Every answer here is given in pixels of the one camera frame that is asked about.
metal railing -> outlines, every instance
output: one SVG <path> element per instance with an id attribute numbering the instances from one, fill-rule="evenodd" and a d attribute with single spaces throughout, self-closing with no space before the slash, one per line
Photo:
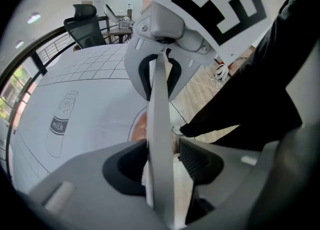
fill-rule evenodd
<path id="1" fill-rule="evenodd" d="M 107 22 L 107 27 L 101 29 L 101 31 L 103 31 L 103 30 L 109 31 L 110 28 L 112 27 L 112 26 L 109 27 L 109 20 L 106 16 L 98 17 L 98 21 L 106 21 Z M 49 64 L 52 61 L 54 61 L 58 56 L 60 56 L 63 52 L 65 52 L 67 49 L 69 49 L 70 47 L 72 47 L 76 44 L 76 42 L 74 41 L 74 42 L 66 45 L 68 43 L 67 40 L 70 38 L 69 34 L 65 34 L 66 32 L 67 32 L 67 30 L 65 29 L 65 27 L 61 26 L 55 30 L 52 30 L 51 32 L 48 32 L 47 34 L 43 35 L 39 39 L 35 40 L 33 43 L 28 45 L 24 50 L 22 50 L 8 64 L 8 66 L 3 71 L 2 75 L 0 76 L 0 92 L 2 92 L 2 90 L 5 88 L 7 82 L 10 81 L 10 78 L 14 74 L 16 69 L 28 57 L 30 57 L 33 60 L 34 64 L 38 68 L 38 72 L 33 77 L 30 77 L 27 80 L 27 82 L 23 86 L 22 90 L 19 92 L 19 94 L 18 94 L 18 96 L 12 106 L 12 110 L 10 112 L 9 119 L 8 119 L 9 126 L 8 126 L 6 141 L 3 144 L 3 146 L 1 146 L 2 154 L 5 153 L 5 159 L 2 158 L 2 160 L 5 161 L 6 167 L 3 170 L 6 170 L 7 176 L 11 182 L 12 182 L 12 175 L 10 173 L 10 166 L 9 166 L 9 147 L 10 147 L 11 135 L 13 132 L 13 123 L 14 123 L 15 116 L 18 112 L 19 105 L 22 102 L 25 93 L 29 90 L 29 88 L 36 81 L 36 79 L 40 75 L 44 76 L 47 73 L 47 67 L 49 66 Z M 52 40 L 56 39 L 59 36 L 61 36 L 59 39 L 50 43 Z M 37 50 L 40 50 L 41 48 L 43 48 L 43 46 L 45 46 L 48 43 L 50 43 L 50 44 L 44 50 L 41 50 L 39 53 L 37 53 Z M 54 49 L 51 51 L 51 53 L 48 53 L 48 52 L 50 52 L 50 49 L 49 49 L 50 46 L 54 47 Z"/>

office chair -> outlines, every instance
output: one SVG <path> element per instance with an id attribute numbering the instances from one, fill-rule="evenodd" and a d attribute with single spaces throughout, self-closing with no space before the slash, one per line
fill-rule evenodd
<path id="1" fill-rule="evenodd" d="M 74 17 L 64 20 L 63 25 L 81 49 L 106 45 L 100 31 L 97 9 L 91 4 L 74 4 Z"/>

